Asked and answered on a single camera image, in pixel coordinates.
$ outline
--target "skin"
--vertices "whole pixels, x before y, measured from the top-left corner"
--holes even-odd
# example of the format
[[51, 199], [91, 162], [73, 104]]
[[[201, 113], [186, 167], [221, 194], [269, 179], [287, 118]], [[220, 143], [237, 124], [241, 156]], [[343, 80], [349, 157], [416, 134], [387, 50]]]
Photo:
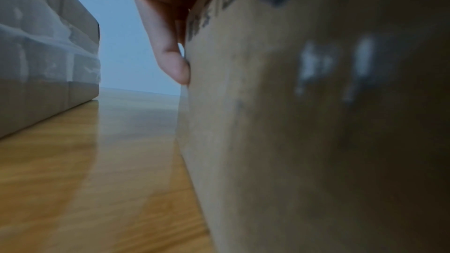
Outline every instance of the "skin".
[[186, 17], [196, 0], [135, 0], [159, 67], [179, 84], [189, 84], [184, 45]]

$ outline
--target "wood grain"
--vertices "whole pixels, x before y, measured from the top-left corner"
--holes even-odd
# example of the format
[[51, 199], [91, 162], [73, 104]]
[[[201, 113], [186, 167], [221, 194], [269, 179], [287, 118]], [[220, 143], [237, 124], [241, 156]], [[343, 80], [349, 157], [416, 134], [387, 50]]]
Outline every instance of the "wood grain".
[[178, 98], [104, 89], [0, 141], [0, 252], [211, 253]]

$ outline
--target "hand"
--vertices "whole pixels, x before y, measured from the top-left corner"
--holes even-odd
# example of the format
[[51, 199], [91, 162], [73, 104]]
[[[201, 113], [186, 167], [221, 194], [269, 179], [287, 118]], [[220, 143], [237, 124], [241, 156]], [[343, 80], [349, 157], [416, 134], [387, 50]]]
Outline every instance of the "hand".
[[159, 67], [180, 84], [190, 71], [178, 43], [184, 45], [186, 17], [196, 0], [135, 0]]

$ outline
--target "cardboard box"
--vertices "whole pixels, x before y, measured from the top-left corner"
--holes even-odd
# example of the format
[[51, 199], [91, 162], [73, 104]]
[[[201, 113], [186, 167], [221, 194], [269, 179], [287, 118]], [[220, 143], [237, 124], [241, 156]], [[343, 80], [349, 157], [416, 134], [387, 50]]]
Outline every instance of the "cardboard box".
[[178, 141], [220, 253], [449, 252], [450, 0], [199, 0]]
[[0, 7], [0, 137], [98, 96], [99, 26], [78, 0]]

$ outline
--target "wooden floor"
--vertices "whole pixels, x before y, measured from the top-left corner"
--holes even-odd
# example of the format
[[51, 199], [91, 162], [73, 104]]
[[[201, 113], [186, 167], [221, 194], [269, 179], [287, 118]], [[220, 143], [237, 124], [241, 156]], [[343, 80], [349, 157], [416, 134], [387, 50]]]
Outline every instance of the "wooden floor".
[[211, 253], [178, 98], [102, 90], [0, 140], [0, 252]]

